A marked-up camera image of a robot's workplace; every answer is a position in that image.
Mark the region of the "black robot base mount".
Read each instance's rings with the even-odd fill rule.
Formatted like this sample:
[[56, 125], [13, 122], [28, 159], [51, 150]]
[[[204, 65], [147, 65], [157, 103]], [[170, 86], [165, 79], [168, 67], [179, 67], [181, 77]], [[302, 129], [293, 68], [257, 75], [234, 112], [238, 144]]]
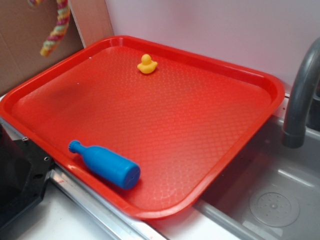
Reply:
[[32, 140], [13, 140], [0, 127], [0, 229], [44, 198], [53, 159]]

